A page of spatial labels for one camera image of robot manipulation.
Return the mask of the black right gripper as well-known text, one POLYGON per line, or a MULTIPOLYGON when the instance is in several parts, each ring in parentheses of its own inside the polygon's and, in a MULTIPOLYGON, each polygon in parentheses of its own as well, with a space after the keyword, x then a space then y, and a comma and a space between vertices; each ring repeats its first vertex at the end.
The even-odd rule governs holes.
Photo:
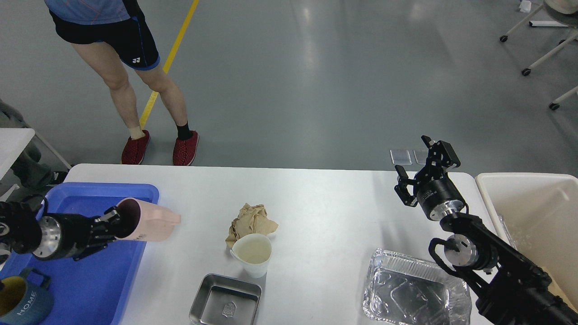
POLYGON ((461 161, 450 143, 434 141, 426 135, 422 135, 421 139, 428 148, 425 172, 417 172, 411 179, 402 165, 395 165, 398 183, 394 190, 403 204, 411 207, 419 205, 429 220, 440 221, 466 206, 464 197, 446 175, 448 170, 460 167, 461 161), (435 178, 429 174, 443 175, 435 178), (413 194, 409 193, 408 186, 413 187, 413 194))

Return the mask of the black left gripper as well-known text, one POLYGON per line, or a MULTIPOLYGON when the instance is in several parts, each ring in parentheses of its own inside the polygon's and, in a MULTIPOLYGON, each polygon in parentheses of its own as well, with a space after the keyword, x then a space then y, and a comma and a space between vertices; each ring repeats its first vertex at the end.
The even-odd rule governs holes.
POLYGON ((80 214, 46 214, 38 222, 41 242, 33 255, 43 261, 63 258, 79 261, 116 242, 109 228, 120 228, 121 222, 118 206, 111 206, 102 216, 92 218, 80 214))

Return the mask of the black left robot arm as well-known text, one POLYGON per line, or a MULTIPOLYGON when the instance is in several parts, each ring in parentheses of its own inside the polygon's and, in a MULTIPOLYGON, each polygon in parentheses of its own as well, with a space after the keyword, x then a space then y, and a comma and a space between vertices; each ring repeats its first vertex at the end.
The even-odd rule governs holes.
POLYGON ((103 216, 49 213, 43 200, 41 218, 36 219, 27 202, 1 202, 1 239, 17 254, 31 253, 36 259, 50 261, 71 258, 79 261, 106 249, 123 230, 117 206, 103 216))

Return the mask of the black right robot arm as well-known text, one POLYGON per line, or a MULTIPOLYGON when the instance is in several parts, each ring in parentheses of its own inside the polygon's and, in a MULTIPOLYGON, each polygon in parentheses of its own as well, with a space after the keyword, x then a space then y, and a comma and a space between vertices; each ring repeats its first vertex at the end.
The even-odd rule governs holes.
POLYGON ((461 164, 452 145, 426 135, 421 139, 428 150, 424 167, 409 177, 396 165, 394 189, 406 206, 419 205, 451 234, 431 239, 428 252, 435 263, 468 284, 477 295, 478 313, 494 325, 575 325, 576 311, 549 290, 549 274, 469 213, 448 176, 461 164))

